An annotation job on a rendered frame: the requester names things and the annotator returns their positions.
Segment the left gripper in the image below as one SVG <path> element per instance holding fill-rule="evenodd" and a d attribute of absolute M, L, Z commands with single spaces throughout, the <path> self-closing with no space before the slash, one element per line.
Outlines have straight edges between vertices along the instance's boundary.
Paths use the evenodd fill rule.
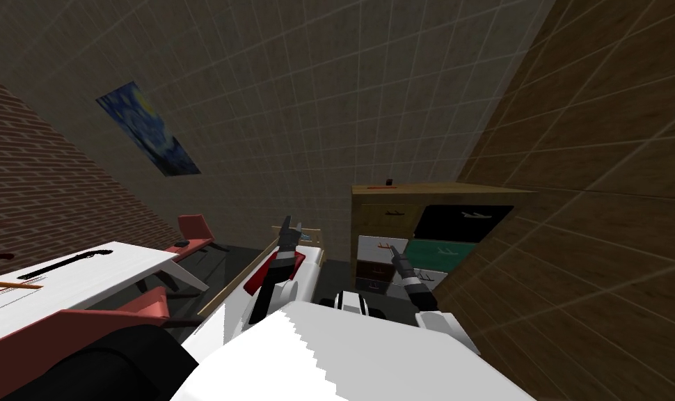
<path fill-rule="evenodd" d="M 280 227 L 278 234 L 278 252 L 295 253 L 302 236 L 302 223 L 297 223 L 296 228 L 291 229 L 291 216 L 288 214 Z"/>

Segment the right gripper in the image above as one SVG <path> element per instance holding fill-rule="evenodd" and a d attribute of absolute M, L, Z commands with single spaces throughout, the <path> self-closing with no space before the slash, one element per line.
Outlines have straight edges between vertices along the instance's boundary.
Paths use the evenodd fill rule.
<path fill-rule="evenodd" d="M 392 254 L 392 263 L 395 266 L 395 269 L 398 274 L 411 274 L 411 264 L 408 258 L 402 254 L 399 254 L 399 251 L 394 247 L 390 247 L 390 252 Z"/>

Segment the white drawer front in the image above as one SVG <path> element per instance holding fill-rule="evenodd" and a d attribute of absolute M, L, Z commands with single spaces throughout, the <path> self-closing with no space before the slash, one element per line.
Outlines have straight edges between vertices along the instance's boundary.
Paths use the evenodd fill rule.
<path fill-rule="evenodd" d="M 358 261 L 392 264 L 392 247 L 399 254 L 405 252 L 408 244 L 407 239 L 391 237 L 374 237 L 360 235 L 358 237 L 357 256 Z"/>

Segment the teal drawer front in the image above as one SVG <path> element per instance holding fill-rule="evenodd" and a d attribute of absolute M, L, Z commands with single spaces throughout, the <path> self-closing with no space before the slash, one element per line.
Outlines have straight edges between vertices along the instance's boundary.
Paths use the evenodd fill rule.
<path fill-rule="evenodd" d="M 412 239 L 405 255 L 416 269 L 449 273 L 477 248 L 477 243 Z"/>

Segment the wooden dresser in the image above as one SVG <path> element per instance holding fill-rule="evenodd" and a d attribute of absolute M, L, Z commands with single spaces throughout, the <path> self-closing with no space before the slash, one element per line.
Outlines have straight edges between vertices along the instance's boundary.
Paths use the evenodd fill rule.
<path fill-rule="evenodd" d="M 428 205 L 512 205 L 514 208 L 467 258 L 449 273 L 415 269 L 431 290 L 466 273 L 467 264 L 488 239 L 516 216 L 535 196 L 533 191 L 485 187 L 459 182 L 396 184 L 393 187 L 353 187 L 351 193 L 351 278 L 355 289 L 374 294 L 405 298 L 404 286 L 391 265 L 358 261 L 360 235 L 416 239 L 414 231 Z"/>

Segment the black drawer front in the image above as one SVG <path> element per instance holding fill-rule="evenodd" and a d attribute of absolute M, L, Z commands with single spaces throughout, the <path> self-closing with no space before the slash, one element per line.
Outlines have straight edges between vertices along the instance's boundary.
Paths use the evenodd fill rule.
<path fill-rule="evenodd" d="M 512 205 L 428 205 L 413 235 L 416 239 L 478 243 L 513 208 Z"/>

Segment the red chair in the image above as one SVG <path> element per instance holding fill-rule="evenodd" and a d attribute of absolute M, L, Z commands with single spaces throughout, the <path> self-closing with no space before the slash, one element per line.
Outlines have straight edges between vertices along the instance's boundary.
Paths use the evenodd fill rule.
<path fill-rule="evenodd" d="M 175 253 L 173 261 L 179 263 L 208 246 L 219 251 L 229 252 L 227 248 L 219 246 L 214 241 L 215 238 L 201 214 L 181 214 L 177 218 L 177 222 L 183 240 L 166 249 L 167 252 Z"/>
<path fill-rule="evenodd" d="M 118 310 L 64 309 L 0 338 L 0 399 L 97 339 L 170 317 L 167 294 L 156 287 Z"/>

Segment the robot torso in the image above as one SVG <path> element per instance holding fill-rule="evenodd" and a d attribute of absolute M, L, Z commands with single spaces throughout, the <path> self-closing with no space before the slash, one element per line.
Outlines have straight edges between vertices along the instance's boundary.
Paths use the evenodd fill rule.
<path fill-rule="evenodd" d="M 292 300 L 256 324 L 220 307 L 184 341 L 198 362 L 171 401 L 535 401 L 489 365 L 450 313 L 416 326 Z"/>

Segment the blue painting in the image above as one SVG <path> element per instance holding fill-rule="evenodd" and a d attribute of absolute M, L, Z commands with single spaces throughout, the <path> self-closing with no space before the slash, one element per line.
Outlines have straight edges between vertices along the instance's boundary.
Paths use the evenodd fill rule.
<path fill-rule="evenodd" d="M 167 130 L 164 120 L 135 82 L 131 81 L 97 98 L 96 103 L 164 176 L 200 174 L 200 169 Z"/>

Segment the white table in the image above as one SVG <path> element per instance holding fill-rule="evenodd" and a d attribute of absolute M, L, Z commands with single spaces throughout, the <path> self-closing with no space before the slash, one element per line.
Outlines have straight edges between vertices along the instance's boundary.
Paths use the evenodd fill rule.
<path fill-rule="evenodd" d="M 0 292 L 0 338 L 59 310 L 87 309 L 157 271 L 199 291 L 209 288 L 177 264 L 174 253 L 122 242 L 105 243 L 90 252 L 92 257 L 79 261 L 66 255 L 1 275 L 0 281 L 21 283 L 25 276 L 54 266 L 34 278 L 37 290 Z"/>

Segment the white bed with wooden frame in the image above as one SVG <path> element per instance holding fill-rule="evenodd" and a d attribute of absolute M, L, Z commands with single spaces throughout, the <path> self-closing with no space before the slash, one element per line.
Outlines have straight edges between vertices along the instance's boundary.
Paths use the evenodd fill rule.
<path fill-rule="evenodd" d="M 259 295 L 264 268 L 273 260 L 277 239 L 230 281 L 198 313 L 206 323 L 215 315 L 223 322 L 224 341 L 243 333 L 252 326 L 249 322 Z M 267 315 L 293 301 L 309 302 L 315 293 L 320 269 L 325 260 L 322 231 L 304 228 L 296 248 L 296 267 L 287 281 L 273 289 Z"/>

